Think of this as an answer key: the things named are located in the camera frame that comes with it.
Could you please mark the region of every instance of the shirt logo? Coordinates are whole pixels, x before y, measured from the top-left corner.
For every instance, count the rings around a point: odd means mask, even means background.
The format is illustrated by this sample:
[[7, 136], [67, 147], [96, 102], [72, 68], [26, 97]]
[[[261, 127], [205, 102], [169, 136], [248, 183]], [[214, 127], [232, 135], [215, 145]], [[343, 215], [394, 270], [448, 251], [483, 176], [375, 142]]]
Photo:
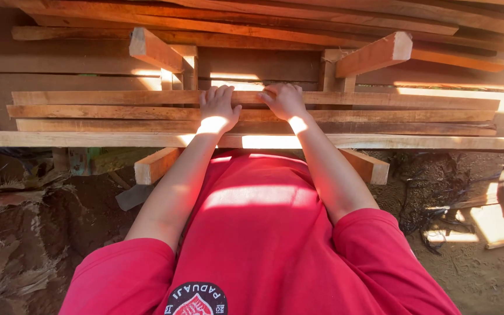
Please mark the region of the shirt logo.
[[172, 290], [164, 315], [227, 315], [227, 297], [215, 284], [188, 282]]

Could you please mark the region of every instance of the forearm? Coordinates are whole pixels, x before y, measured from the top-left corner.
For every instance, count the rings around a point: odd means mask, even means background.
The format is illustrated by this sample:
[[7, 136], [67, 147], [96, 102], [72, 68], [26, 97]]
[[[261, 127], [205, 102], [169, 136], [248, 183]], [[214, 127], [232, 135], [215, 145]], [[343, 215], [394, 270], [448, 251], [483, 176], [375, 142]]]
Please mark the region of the forearm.
[[326, 137], [310, 114], [289, 120], [309, 165], [314, 186], [332, 223], [362, 208], [378, 208], [359, 174]]
[[196, 134], [147, 198], [126, 239], [160, 239], [176, 252], [219, 139], [215, 133]]

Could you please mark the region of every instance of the stack of wooden boards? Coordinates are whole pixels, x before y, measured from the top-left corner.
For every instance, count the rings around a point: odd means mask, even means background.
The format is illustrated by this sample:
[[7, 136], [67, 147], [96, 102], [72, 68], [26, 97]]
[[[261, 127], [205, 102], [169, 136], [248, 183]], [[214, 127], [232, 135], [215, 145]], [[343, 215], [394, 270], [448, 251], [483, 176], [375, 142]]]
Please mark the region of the stack of wooden boards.
[[[200, 91], [71, 91], [13, 92], [7, 107], [19, 131], [61, 132], [186, 132], [199, 126]], [[231, 133], [292, 134], [255, 91], [235, 91], [234, 104], [243, 104]], [[493, 136], [491, 123], [498, 100], [428, 97], [363, 92], [303, 92], [309, 108], [320, 104], [344, 110], [309, 110], [325, 133], [441, 134]], [[360, 109], [350, 110], [350, 106]]]
[[360, 48], [395, 31], [414, 39], [412, 59], [501, 71], [504, 0], [167, 0], [88, 2], [0, 0], [39, 27], [15, 27], [17, 40], [128, 39], [145, 25], [168, 44], [323, 50]]

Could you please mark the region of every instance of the left hand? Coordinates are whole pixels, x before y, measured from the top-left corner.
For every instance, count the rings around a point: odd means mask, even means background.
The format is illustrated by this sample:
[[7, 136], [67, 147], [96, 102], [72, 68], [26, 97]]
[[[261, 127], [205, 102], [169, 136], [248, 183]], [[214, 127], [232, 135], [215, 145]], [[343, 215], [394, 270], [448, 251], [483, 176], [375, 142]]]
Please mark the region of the left hand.
[[212, 86], [200, 94], [200, 113], [202, 125], [198, 133], [224, 134], [231, 130], [239, 121], [242, 105], [231, 108], [231, 97], [234, 86]]

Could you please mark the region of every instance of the soil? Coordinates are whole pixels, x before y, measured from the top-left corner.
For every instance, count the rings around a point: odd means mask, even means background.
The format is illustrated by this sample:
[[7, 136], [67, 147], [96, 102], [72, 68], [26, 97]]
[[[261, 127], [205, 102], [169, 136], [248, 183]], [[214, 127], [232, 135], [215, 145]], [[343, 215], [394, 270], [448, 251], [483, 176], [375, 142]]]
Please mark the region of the soil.
[[[369, 154], [391, 163], [388, 184], [371, 185], [370, 190], [379, 206], [396, 217], [404, 203], [406, 183], [415, 187], [407, 190], [409, 217], [458, 197], [482, 195], [504, 163], [501, 154]], [[0, 194], [42, 192], [39, 199], [0, 207], [0, 269], [5, 275], [0, 277], [0, 314], [57, 314], [75, 267], [95, 249], [122, 240], [140, 208], [125, 212], [119, 208], [115, 196], [124, 189], [107, 174], [67, 177], [53, 174], [51, 162], [45, 163], [34, 172], [40, 179], [26, 174], [20, 163], [0, 157]], [[135, 184], [133, 169], [119, 170], [118, 175]], [[491, 181], [468, 185], [490, 176]], [[469, 189], [458, 196], [449, 191], [452, 187]], [[472, 222], [471, 215], [463, 215], [466, 223]], [[407, 240], [463, 314], [504, 314], [504, 247], [485, 250], [482, 232], [475, 232], [479, 241], [448, 242], [438, 249], [440, 254], [430, 252], [417, 231]], [[25, 284], [41, 277], [44, 285], [23, 294]]]

